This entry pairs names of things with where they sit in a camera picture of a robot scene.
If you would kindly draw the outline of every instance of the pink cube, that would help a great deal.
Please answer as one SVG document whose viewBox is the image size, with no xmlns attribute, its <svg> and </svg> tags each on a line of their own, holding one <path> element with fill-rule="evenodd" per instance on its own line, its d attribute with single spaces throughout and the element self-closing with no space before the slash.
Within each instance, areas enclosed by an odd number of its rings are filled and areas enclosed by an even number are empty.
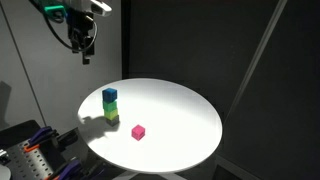
<svg viewBox="0 0 320 180">
<path fill-rule="evenodd" d="M 146 130 L 144 127 L 137 125 L 132 129 L 132 137 L 140 141 L 140 139 L 145 135 L 145 132 Z"/>
</svg>

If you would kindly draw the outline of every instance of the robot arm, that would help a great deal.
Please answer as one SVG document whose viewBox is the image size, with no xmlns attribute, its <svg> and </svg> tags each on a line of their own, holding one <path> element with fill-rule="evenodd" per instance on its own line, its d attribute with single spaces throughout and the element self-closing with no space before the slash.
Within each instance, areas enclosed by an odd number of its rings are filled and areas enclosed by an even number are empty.
<svg viewBox="0 0 320 180">
<path fill-rule="evenodd" d="M 29 0 L 42 14 L 56 39 L 73 53 L 82 53 L 82 63 L 89 64 L 94 55 L 94 42 L 98 27 L 94 15 L 108 16 L 112 9 L 100 0 Z M 71 46 L 65 43 L 53 29 L 51 22 L 68 24 L 68 38 Z M 94 35 L 89 31 L 95 29 Z"/>
</svg>

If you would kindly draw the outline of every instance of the table top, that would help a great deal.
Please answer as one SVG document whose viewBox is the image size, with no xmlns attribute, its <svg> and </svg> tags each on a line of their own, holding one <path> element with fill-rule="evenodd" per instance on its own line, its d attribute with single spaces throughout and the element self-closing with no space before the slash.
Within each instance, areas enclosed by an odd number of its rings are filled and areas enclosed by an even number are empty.
<svg viewBox="0 0 320 180">
<path fill-rule="evenodd" d="M 118 91 L 120 123 L 104 118 L 102 91 Z M 126 170 L 164 174 L 192 168 L 217 148 L 222 124 L 214 107 L 196 92 L 168 81 L 128 79 L 92 92 L 78 111 L 78 128 L 88 146 L 111 164 Z M 137 141 L 136 125 L 145 128 Z"/>
</svg>

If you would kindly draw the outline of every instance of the dark background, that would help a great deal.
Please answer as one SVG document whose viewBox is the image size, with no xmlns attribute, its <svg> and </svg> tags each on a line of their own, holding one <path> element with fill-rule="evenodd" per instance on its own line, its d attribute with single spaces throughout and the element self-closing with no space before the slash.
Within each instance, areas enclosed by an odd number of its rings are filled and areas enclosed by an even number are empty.
<svg viewBox="0 0 320 180">
<path fill-rule="evenodd" d="M 224 119 L 278 1 L 122 3 L 123 77 L 187 86 Z M 320 178 L 319 23 L 318 1 L 288 1 L 224 124 L 216 153 L 261 179 Z"/>
</svg>

